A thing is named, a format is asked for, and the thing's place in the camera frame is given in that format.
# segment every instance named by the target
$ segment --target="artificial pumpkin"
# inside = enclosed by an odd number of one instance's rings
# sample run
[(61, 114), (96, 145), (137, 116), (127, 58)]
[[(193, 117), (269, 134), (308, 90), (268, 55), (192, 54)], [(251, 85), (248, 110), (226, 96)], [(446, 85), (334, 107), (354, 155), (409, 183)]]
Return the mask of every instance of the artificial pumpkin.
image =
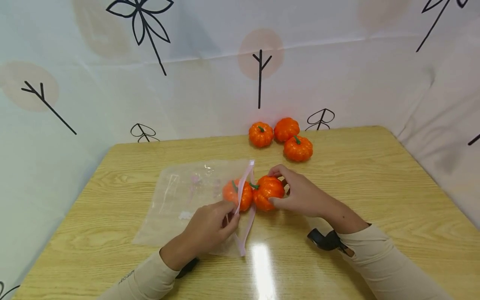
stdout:
[(262, 148), (272, 143), (273, 129), (266, 123), (256, 122), (248, 130), (248, 137), (253, 145)]
[(275, 125), (274, 134), (277, 141), (284, 143), (300, 133), (299, 123), (292, 118), (283, 118)]
[[(222, 189), (223, 199), (235, 203), (235, 206), (239, 204), (239, 182), (240, 179), (230, 180)], [(248, 182), (243, 185), (243, 192), (240, 200), (240, 211), (244, 212), (248, 210), (252, 204), (253, 190)]]
[(269, 211), (275, 207), (268, 201), (270, 197), (283, 198), (285, 189), (282, 182), (275, 177), (263, 176), (253, 187), (253, 201), (257, 208), (263, 211)]
[(313, 154), (313, 145), (306, 138), (294, 135), (283, 145), (283, 153), (293, 161), (306, 161)]

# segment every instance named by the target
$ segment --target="black branch drawing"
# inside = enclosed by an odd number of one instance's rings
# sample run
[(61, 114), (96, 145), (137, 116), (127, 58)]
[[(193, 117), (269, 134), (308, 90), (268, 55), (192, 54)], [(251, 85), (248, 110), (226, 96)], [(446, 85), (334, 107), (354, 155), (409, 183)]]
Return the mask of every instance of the black branch drawing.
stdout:
[[(420, 51), (421, 47), (423, 46), (423, 44), (425, 43), (425, 41), (427, 40), (427, 38), (430, 36), (430, 33), (432, 33), (432, 30), (435, 28), (435, 26), (437, 25), (437, 22), (438, 20), (440, 19), (440, 17), (442, 16), (442, 14), (444, 13), (445, 9), (447, 8), (447, 5), (448, 3), (450, 3), (450, 0), (436, 0), (435, 3), (431, 4), (432, 3), (432, 0), (428, 0), (427, 4), (425, 5), (425, 7), (423, 8), (423, 11), (421, 13), (424, 13), (424, 12), (427, 12), (429, 10), (431, 10), (432, 8), (434, 8), (435, 6), (439, 5), (440, 3), (444, 2), (445, 5), (442, 7), (442, 10), (440, 10), (440, 13), (438, 14), (437, 18), (435, 19), (435, 22), (433, 22), (433, 25), (430, 27), (430, 30), (428, 31), (427, 35), (425, 36), (425, 38), (423, 39), (423, 41), (421, 42), (420, 46), (418, 47), (417, 51)], [(457, 5), (460, 7), (460, 8), (464, 8), (465, 5), (467, 4), (468, 0), (456, 0), (456, 3)]]
[[(133, 131), (135, 129), (138, 128), (138, 134), (135, 134), (133, 133)], [(152, 131), (152, 134), (149, 134), (149, 133), (146, 133), (145, 131), (150, 129)], [(130, 129), (130, 134), (133, 135), (134, 137), (138, 137), (138, 140), (137, 140), (137, 143), (140, 142), (141, 139), (145, 138), (147, 140), (147, 142), (150, 142), (150, 139), (154, 139), (154, 140), (157, 140), (160, 142), (159, 139), (157, 139), (156, 137), (154, 137), (154, 135), (156, 135), (156, 132), (155, 130), (153, 130), (152, 128), (148, 127), (148, 126), (145, 126), (143, 124), (140, 124), (140, 123), (136, 123), (131, 129)]]
[(473, 140), (471, 140), (468, 145), (472, 146), (476, 141), (480, 140), (480, 134), (477, 135)]
[[(140, 46), (140, 44), (144, 41), (145, 32), (147, 32), (150, 43), (152, 43), (156, 58), (158, 59), (158, 63), (162, 67), (163, 74), (166, 76), (167, 72), (165, 72), (162, 60), (160, 59), (155, 43), (153, 42), (152, 33), (154, 33), (157, 37), (166, 41), (167, 43), (170, 43), (170, 38), (168, 37), (167, 31), (154, 15), (161, 14), (169, 10), (169, 8), (173, 5), (173, 1), (162, 0), (168, 2), (167, 6), (160, 10), (154, 11), (143, 8), (143, 5), (145, 5), (145, 3), (147, 3), (149, 0), (134, 1), (135, 2), (133, 2), (133, 0), (115, 0), (107, 7), (107, 12), (125, 19), (132, 18), (133, 36), (135, 37), (137, 45)], [(147, 17), (151, 20), (151, 24), (147, 22)], [(137, 21), (137, 25), (140, 25), (138, 22), (141, 22), (141, 26), (135, 26), (135, 20)]]
[[(320, 115), (320, 119), (318, 121), (316, 121), (315, 123), (313, 123), (313, 121), (310, 121), (310, 118), (315, 118), (315, 115), (317, 115), (317, 117)], [(330, 117), (332, 117), (332, 118), (329, 121), (324, 120), (324, 118), (329, 119)], [(333, 119), (335, 119), (335, 113), (332, 112), (331, 110), (329, 110), (327, 108), (319, 110), (316, 113), (314, 113), (314, 114), (312, 114), (311, 116), (308, 117), (307, 123), (310, 124), (310, 126), (307, 129), (305, 129), (305, 131), (307, 131), (308, 129), (310, 129), (311, 127), (313, 127), (315, 125), (317, 125), (317, 130), (319, 130), (320, 126), (322, 124), (325, 125), (326, 127), (328, 127), (328, 129), (330, 129), (330, 125), (328, 125), (328, 123), (333, 121)]]
[(272, 59), (272, 56), (267, 59), (267, 61), (263, 63), (263, 57), (262, 57), (262, 50), (260, 49), (260, 54), (259, 56), (256, 56), (253, 54), (253, 57), (258, 61), (258, 109), (260, 109), (260, 97), (262, 96), (262, 71), (264, 70), (265, 66), (268, 64), (268, 62)]
[(14, 290), (16, 290), (17, 288), (19, 288), (20, 286), (16, 286), (16, 287), (13, 287), (11, 289), (9, 289), (5, 294), (3, 293), (4, 289), (5, 289), (5, 284), (3, 283), (3, 281), (0, 281), (0, 300), (2, 300), (3, 298), (5, 298), (9, 293), (13, 292)]
[(65, 126), (68, 127), (68, 129), (70, 129), (73, 134), (77, 135), (77, 133), (75, 132), (75, 130), (73, 130), (72, 127), (70, 127), (70, 125), (65, 122), (65, 120), (53, 109), (53, 107), (48, 104), (48, 102), (45, 100), (45, 94), (43, 92), (43, 83), (40, 83), (40, 94), (36, 91), (36, 89), (34, 89), (31, 84), (28, 83), (28, 81), (25, 81), (25, 84), (28, 86), (28, 89), (26, 88), (22, 88), (22, 91), (26, 91), (26, 92), (29, 92), (29, 93), (32, 93), (32, 94), (35, 94), (40, 100), (42, 100), (43, 104), (45, 104), (54, 114), (55, 116), (57, 116), (57, 118), (60, 119), (60, 121), (63, 122), (63, 124), (65, 124)]

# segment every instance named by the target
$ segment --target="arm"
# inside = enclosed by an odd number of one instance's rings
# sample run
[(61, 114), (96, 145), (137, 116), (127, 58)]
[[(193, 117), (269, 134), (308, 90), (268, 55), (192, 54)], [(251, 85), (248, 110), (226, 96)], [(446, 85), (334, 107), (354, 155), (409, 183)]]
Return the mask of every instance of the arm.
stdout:
[(284, 183), (290, 187), (289, 197), (271, 198), (272, 204), (305, 216), (325, 219), (341, 241), (354, 252), (351, 258), (343, 254), (344, 259), (362, 275), (377, 299), (451, 299), (395, 247), (391, 238), (303, 175), (280, 165), (273, 167), (269, 176), (283, 176)]
[(183, 233), (156, 251), (98, 300), (159, 300), (172, 288), (180, 270), (196, 256), (208, 253), (232, 235), (240, 215), (223, 226), (226, 214), (235, 210), (232, 202), (221, 201), (199, 208)]
[(451, 299), (395, 247), (389, 236), (375, 225), (360, 226), (357, 220), (360, 217), (348, 206), (338, 204), (324, 218), (337, 232), (342, 243), (355, 253), (351, 258), (344, 253), (342, 255), (365, 279), (377, 299)]

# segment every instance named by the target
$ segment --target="wood grain tabletop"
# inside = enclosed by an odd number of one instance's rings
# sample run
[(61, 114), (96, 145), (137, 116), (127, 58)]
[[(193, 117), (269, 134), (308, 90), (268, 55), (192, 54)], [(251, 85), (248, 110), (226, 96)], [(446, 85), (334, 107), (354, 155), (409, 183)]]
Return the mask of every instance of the wood grain tabletop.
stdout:
[[(255, 159), (255, 177), (283, 163), (390, 235), (454, 299), (480, 295), (480, 234), (382, 127), (308, 131), (314, 154), (291, 163), (283, 146), (247, 136), (113, 146), (40, 255), (17, 300), (95, 299), (155, 248), (132, 244), (160, 171), (211, 159)], [(318, 219), (257, 213), (244, 258), (211, 256), (177, 280), (167, 299), (374, 299), (336, 251), (306, 239)]]

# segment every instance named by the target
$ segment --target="plastic bag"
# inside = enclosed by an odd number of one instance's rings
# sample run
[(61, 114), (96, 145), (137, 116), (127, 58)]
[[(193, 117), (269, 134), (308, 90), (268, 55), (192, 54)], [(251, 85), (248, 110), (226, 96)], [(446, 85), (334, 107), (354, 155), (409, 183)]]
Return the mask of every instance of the plastic bag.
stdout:
[[(157, 247), (165, 245), (183, 232), (197, 208), (221, 201), (223, 186), (238, 178), (240, 204), (245, 182), (255, 182), (253, 165), (254, 160), (212, 160), (164, 169), (158, 178), (145, 221), (133, 243)], [(242, 213), (237, 232), (211, 254), (245, 256), (245, 242), (255, 210), (255, 204), (252, 204), (247, 212)]]

